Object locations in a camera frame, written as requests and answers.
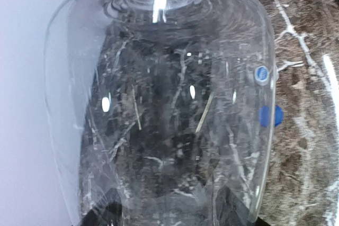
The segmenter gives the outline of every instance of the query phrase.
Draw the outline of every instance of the white backdrop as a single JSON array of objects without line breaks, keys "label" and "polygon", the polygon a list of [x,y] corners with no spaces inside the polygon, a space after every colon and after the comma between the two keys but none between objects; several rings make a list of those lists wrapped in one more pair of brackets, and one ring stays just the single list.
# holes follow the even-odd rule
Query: white backdrop
[{"label": "white backdrop", "polygon": [[43,44],[63,0],[0,0],[0,225],[70,226],[49,140]]}]

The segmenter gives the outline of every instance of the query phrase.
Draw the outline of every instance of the transparent glass container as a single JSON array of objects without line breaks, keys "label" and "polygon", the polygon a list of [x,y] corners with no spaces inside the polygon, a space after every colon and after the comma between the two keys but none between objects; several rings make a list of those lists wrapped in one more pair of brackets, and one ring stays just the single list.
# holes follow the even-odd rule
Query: transparent glass container
[{"label": "transparent glass container", "polygon": [[252,225],[273,37],[258,0],[65,0],[46,38],[46,102],[73,225]]}]

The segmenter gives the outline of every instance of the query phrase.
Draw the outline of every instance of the marble table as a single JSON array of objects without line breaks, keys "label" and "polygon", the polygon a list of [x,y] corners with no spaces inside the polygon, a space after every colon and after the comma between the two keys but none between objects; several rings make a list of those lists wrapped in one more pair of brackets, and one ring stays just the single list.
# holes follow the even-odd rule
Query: marble table
[{"label": "marble table", "polygon": [[334,0],[260,0],[271,17],[280,78],[261,217],[276,225],[339,224],[339,6]]}]

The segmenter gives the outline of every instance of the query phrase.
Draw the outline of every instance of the marble surface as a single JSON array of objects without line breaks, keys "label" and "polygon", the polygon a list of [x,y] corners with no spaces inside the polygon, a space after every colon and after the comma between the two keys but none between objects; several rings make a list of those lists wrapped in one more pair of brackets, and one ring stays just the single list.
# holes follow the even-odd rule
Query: marble surface
[{"label": "marble surface", "polygon": [[339,225],[339,6],[334,0],[260,0],[275,31],[280,78],[261,217],[274,225]]}]

